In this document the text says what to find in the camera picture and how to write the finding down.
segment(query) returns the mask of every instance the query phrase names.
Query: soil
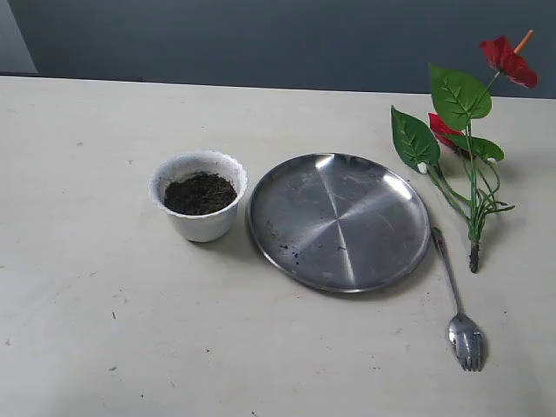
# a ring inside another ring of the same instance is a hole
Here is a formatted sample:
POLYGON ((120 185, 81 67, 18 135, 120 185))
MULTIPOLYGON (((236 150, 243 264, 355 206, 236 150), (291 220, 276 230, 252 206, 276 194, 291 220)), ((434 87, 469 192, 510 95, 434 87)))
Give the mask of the soil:
POLYGON ((172 182, 166 189, 164 205, 182 215, 207 215, 231 204, 237 194, 217 174, 200 173, 184 182, 172 182))

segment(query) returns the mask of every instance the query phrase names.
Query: stainless steel plate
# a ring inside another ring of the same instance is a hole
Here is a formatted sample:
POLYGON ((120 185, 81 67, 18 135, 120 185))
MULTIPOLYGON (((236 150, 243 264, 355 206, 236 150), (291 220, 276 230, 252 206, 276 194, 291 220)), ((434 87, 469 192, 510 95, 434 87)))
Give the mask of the stainless steel plate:
POLYGON ((262 253, 297 281, 370 291, 407 276, 430 237, 425 205, 389 169, 357 156, 286 161, 257 184, 248 228, 262 253))

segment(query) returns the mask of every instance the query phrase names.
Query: wall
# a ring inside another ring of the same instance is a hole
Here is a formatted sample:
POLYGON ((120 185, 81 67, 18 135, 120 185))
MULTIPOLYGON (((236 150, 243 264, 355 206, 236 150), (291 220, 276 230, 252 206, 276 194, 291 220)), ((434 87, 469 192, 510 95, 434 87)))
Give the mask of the wall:
POLYGON ((517 43, 556 97, 546 0, 11 0, 41 75, 295 89, 428 91, 427 63, 492 71, 481 40, 517 43))
POLYGON ((0 72, 36 72, 8 0, 0 0, 0 72))

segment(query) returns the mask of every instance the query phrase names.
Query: red anthurium flower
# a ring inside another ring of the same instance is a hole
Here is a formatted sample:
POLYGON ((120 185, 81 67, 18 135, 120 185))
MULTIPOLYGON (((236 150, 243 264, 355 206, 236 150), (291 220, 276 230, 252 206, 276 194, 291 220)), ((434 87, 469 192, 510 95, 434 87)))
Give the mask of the red anthurium flower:
POLYGON ((529 68, 525 59, 519 56, 505 36, 493 41, 484 41, 480 47, 494 70, 504 73, 516 84, 532 89, 537 85, 537 74, 529 68))
POLYGON ((430 120, 431 123, 431 130, 436 136, 436 139, 438 139, 438 142, 444 143, 450 149, 453 149, 456 153, 463 155, 465 158, 469 158, 468 152, 454 145, 453 142, 445 136, 445 135, 463 136, 463 133, 448 127, 448 125, 445 124, 444 121, 442 121, 442 119, 440 119, 440 116, 435 115, 434 113, 429 113, 428 119, 430 120))

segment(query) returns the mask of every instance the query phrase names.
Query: table surface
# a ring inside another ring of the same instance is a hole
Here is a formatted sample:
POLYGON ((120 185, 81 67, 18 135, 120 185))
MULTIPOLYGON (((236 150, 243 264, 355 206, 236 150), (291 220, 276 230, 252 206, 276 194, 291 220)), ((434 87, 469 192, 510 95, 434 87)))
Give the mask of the table surface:
POLYGON ((478 275, 465 225, 396 155, 391 104, 432 111, 423 95, 0 78, 2 415, 555 415, 556 101, 494 98, 473 125, 506 151, 501 197, 518 206, 487 224, 478 275), (221 240, 183 241, 147 183, 193 149, 241 161, 248 195, 312 152, 407 178, 489 340, 483 372, 447 345, 433 250, 395 287, 326 295, 255 252, 245 201, 221 240))

